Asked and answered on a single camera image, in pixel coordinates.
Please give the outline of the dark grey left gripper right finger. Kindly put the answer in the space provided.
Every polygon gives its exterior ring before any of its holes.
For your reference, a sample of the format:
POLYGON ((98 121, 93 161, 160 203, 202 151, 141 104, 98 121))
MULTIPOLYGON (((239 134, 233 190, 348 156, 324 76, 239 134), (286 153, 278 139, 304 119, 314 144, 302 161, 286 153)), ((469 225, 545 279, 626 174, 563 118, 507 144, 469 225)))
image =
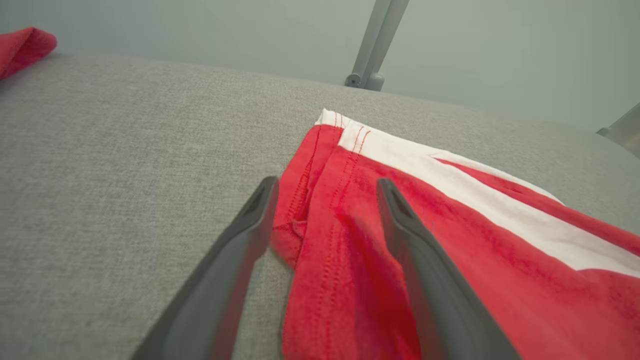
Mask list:
POLYGON ((520 354, 390 178, 376 195, 384 239, 402 267, 423 360, 519 360, 520 354))

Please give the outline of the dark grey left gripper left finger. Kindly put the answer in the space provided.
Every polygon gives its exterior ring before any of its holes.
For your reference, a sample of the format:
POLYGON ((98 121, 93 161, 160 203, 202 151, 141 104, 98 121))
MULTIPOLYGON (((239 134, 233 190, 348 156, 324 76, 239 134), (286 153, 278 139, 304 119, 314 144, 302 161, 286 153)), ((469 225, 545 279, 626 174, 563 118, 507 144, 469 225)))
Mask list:
POLYGON ((187 278, 134 360, 230 360, 254 264, 269 246, 279 178, 265 177, 187 278))

